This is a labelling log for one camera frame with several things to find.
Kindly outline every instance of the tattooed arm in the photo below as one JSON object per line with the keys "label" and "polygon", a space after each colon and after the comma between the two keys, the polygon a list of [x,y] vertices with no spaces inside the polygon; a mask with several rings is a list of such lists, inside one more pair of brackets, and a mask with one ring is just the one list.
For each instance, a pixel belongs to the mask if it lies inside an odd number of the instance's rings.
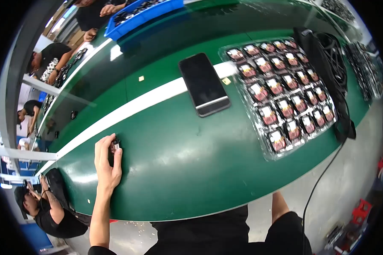
{"label": "tattooed arm", "polygon": [[46,191],[45,194],[47,195],[48,201],[50,202],[51,218],[54,220],[56,224],[59,224],[64,218],[64,209],[62,208],[60,202],[57,200],[54,194],[51,193],[51,191]]}

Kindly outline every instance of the clear plastic blister tray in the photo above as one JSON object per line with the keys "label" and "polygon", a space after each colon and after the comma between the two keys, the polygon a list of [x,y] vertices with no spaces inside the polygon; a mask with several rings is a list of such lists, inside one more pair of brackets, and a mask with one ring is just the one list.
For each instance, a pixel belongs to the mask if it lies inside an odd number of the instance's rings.
{"label": "clear plastic blister tray", "polygon": [[220,48],[233,75],[267,160],[286,156],[336,120],[332,98],[305,52],[291,37]]}

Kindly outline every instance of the smartphone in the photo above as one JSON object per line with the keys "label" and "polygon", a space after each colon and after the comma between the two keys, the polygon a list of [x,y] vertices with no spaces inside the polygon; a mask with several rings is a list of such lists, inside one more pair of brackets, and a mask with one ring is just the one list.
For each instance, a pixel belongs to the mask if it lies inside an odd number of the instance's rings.
{"label": "smartphone", "polygon": [[183,59],[179,62],[179,69],[197,115],[206,117],[230,107],[230,99],[206,54]]}

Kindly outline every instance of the black cap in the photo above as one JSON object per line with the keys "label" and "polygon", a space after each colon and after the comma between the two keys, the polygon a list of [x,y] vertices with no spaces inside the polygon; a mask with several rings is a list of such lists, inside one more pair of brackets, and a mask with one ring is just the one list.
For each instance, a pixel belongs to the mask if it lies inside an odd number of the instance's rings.
{"label": "black cap", "polygon": [[68,0],[64,6],[66,9],[69,9],[77,0]]}
{"label": "black cap", "polygon": [[29,192],[29,190],[26,187],[16,187],[14,189],[14,197],[15,201],[18,204],[18,207],[20,207],[20,210],[28,213],[28,211],[25,209],[23,202],[24,202],[24,196]]}

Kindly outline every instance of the tattoo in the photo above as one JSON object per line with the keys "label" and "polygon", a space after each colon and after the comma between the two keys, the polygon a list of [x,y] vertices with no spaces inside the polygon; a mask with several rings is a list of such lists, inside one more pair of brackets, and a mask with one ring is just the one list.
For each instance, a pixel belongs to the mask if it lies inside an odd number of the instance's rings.
{"label": "tattoo", "polygon": [[51,191],[47,191],[47,197],[50,202],[58,202],[58,199],[54,196],[54,194],[51,193]]}

